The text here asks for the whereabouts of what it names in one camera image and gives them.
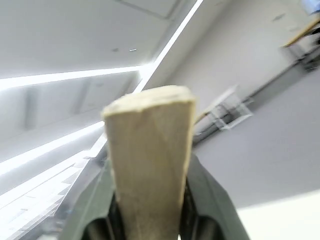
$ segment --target floor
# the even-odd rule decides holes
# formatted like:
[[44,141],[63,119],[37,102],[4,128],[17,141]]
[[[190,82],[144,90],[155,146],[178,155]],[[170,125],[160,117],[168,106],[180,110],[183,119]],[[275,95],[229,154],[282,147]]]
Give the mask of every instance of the floor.
[[294,83],[277,92],[279,79],[254,116],[194,150],[237,208],[320,189],[320,70],[291,77],[280,77]]

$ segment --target wooden block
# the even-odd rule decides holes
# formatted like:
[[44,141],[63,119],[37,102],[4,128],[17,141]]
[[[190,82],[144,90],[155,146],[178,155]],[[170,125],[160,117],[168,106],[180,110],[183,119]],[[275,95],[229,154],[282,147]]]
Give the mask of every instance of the wooden block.
[[127,240],[177,240],[194,111],[183,86],[125,95],[104,109]]

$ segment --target led light strip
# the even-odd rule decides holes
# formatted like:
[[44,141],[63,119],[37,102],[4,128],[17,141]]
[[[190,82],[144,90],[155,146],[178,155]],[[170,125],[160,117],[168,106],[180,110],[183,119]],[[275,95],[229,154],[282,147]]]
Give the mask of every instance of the led light strip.
[[23,87],[36,84],[44,84],[51,82],[58,82],[69,79],[80,79],[87,77],[96,77],[109,74],[121,74],[128,72],[136,72],[142,69],[143,66],[127,66],[98,70],[86,70],[86,71],[71,71],[62,73],[50,73],[33,76],[18,76],[0,79],[0,91],[5,89],[11,89],[16,87]]
[[36,188],[40,184],[48,181],[49,179],[53,178],[57,174],[61,173],[65,169],[72,166],[77,160],[86,156],[85,151],[81,151],[76,155],[62,161],[61,163],[49,168],[48,170],[40,173],[39,175],[31,178],[28,181],[20,184],[19,186],[7,191],[6,193],[0,195],[0,209],[5,207],[6,205],[10,204],[14,200],[20,198],[24,194],[30,192],[32,189]]
[[[26,85],[32,85],[32,84],[38,84],[38,83],[48,83],[48,82],[55,82],[55,81],[61,81],[61,80],[66,80],[66,79],[73,79],[73,78],[83,78],[83,77],[92,77],[92,76],[99,76],[99,75],[105,75],[105,74],[114,74],[114,73],[125,73],[125,72],[131,72],[131,71],[143,71],[144,77],[142,80],[139,82],[137,87],[134,89],[133,93],[139,93],[141,92],[148,81],[150,80],[151,76],[153,73],[156,71],[157,67],[160,65],[162,60],[165,58],[173,44],[176,42],[177,38],[181,34],[181,32],[185,29],[186,25],[192,18],[192,16],[195,14],[197,9],[200,7],[202,4],[203,0],[197,0],[196,3],[193,5],[189,13],[186,15],[182,23],[179,25],[175,33],[172,35],[168,43],[165,45],[163,50],[160,52],[156,60],[152,64],[148,64],[146,66],[132,66],[132,67],[121,67],[121,68],[111,68],[111,69],[103,69],[103,70],[90,70],[90,71],[81,71],[81,72],[67,72],[67,73],[54,73],[54,74],[45,74],[45,75],[38,75],[38,76],[25,76],[25,77],[14,77],[14,78],[7,78],[6,80],[8,81],[13,81],[8,86],[11,86],[10,88],[13,87],[18,87],[18,86],[26,86]],[[43,76],[46,76],[46,80],[42,81],[41,78]],[[24,81],[29,81],[29,83],[23,84],[22,80]],[[85,135],[88,135],[92,133],[94,130],[101,128],[104,125],[103,121],[97,122],[91,126],[88,126],[84,129],[81,129],[79,131],[76,131],[74,133],[71,133],[69,135],[66,135],[64,137],[58,138],[57,140],[54,140],[52,142],[46,143],[42,146],[36,147],[32,150],[29,150],[25,153],[22,153],[18,156],[15,156],[13,158],[10,158],[2,163],[0,163],[0,176],[11,171],[12,169],[18,168],[23,164],[26,164],[27,162],[42,156],[45,153],[48,153],[56,148],[59,148],[65,144],[68,144],[76,139],[79,139],[80,137],[83,137]],[[98,143],[96,142],[91,150],[90,150],[90,157],[96,157],[98,152],[103,148],[104,144],[107,142],[107,139],[102,139],[99,140]]]
[[66,145],[68,143],[71,143],[83,136],[86,136],[90,133],[93,133],[94,131],[102,128],[104,126],[104,122],[100,121],[93,125],[87,126],[81,130],[78,130],[76,132],[73,132],[69,135],[63,136],[61,138],[58,138],[56,140],[53,140],[51,142],[48,142],[44,145],[41,145],[39,147],[36,147],[34,149],[31,149],[29,151],[26,151],[18,156],[12,157],[6,161],[3,161],[0,163],[0,176],[8,173],[9,171],[16,169],[23,164],[26,164],[37,157],[40,157],[52,150],[55,150],[63,145]]

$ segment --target light fixture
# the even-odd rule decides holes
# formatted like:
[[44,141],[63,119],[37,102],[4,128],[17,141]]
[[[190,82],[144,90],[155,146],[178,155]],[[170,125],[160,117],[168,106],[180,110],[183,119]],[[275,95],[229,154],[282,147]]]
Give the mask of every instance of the light fixture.
[[50,73],[33,76],[18,76],[0,79],[0,91],[5,89],[11,89],[15,87],[23,87],[36,84],[44,84],[51,82],[58,82],[69,79],[80,79],[87,77],[96,77],[109,74],[121,74],[128,72],[139,71],[142,66],[127,66],[98,70],[86,70],[86,71],[71,71],[62,73]]
[[72,157],[58,163],[57,165],[45,170],[44,172],[34,176],[33,178],[25,181],[24,183],[16,186],[15,188],[7,191],[6,193],[0,195],[0,209],[10,204],[14,200],[20,198],[24,194],[30,192],[35,189],[37,186],[43,184],[54,176],[58,175],[65,169],[71,167],[75,164],[79,159],[82,159],[87,155],[86,151],[81,151]]
[[83,129],[80,129],[76,132],[73,132],[69,135],[63,136],[51,142],[48,142],[44,145],[38,146],[34,149],[26,151],[18,156],[14,156],[6,161],[0,163],[0,176],[10,172],[13,169],[16,169],[23,164],[26,164],[52,150],[55,150],[65,144],[71,143],[83,136],[86,136],[94,131],[102,128],[104,126],[104,122],[100,121],[93,125],[87,126]]

